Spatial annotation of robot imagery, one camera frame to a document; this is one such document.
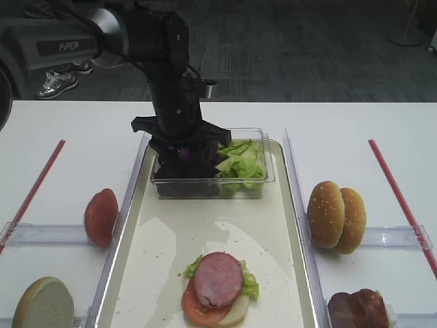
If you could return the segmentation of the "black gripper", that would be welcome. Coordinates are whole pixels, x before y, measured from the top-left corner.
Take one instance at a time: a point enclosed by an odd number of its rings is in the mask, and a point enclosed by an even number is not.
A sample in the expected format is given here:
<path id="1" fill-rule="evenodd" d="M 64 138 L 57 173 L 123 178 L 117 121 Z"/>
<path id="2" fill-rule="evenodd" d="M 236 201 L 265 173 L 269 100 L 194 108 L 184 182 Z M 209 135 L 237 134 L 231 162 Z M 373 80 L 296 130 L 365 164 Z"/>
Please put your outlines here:
<path id="1" fill-rule="evenodd" d="M 203 119 L 198 102 L 152 103 L 154 116 L 137 116 L 131 122 L 134 132 L 143 131 L 168 146 L 218 142 L 227 146 L 231 131 Z"/>

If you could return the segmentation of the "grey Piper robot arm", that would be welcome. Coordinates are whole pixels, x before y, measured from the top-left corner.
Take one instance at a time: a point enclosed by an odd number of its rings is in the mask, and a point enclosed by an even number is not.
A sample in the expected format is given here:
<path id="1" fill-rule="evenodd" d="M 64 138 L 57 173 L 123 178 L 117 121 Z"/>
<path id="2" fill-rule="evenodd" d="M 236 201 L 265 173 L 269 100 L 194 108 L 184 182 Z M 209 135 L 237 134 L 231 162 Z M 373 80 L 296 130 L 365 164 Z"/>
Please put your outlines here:
<path id="1" fill-rule="evenodd" d="M 136 3 L 95 9 L 70 20 L 1 19 L 1 122 L 12 103 L 26 95 L 31 70 L 89 60 L 100 68 L 130 64 L 146 78 L 154 115 L 137 117 L 133 131 L 148 133 L 170 148 L 208 142 L 228 145 L 231 132 L 206 122 L 199 101 L 214 81 L 189 63 L 189 33 L 174 12 Z"/>

